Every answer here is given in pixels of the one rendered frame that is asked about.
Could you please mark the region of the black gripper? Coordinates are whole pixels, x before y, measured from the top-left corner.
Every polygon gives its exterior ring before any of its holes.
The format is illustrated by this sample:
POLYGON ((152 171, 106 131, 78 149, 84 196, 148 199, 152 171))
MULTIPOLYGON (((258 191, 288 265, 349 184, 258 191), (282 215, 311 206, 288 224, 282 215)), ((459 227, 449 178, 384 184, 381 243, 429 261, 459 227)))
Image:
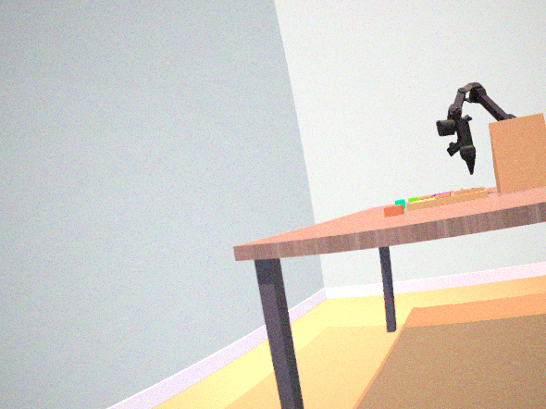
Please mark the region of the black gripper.
POLYGON ((461 140, 463 147, 460 147, 460 156, 465 160, 470 175, 474 173, 474 165, 476 159, 476 148, 472 142, 471 132, 463 132, 457 134, 457 138, 461 140))

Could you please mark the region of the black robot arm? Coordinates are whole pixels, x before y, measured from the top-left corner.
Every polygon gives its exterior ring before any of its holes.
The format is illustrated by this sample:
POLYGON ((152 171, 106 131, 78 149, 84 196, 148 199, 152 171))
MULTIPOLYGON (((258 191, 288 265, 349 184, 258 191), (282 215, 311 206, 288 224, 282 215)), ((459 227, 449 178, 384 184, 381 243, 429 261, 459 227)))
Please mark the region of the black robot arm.
MULTIPOLYGON (((458 88, 455 101, 448 109, 448 116, 446 120, 437 120, 436 126, 439 136, 454 135, 463 132, 471 132, 469 122, 472 118, 469 115, 465 115, 462 118, 462 106, 464 101, 468 103, 480 103, 484 108, 490 112, 490 114, 496 118, 496 120, 507 120, 511 118, 517 118, 513 114, 506 114, 495 102, 493 102, 488 96, 486 89, 478 82, 470 82, 465 87, 458 88), (469 97, 465 98, 466 93, 469 93, 469 97)), ((450 142, 449 148, 446 150, 450 157, 460 151, 460 147, 463 147, 461 140, 457 139, 456 143, 450 142)))

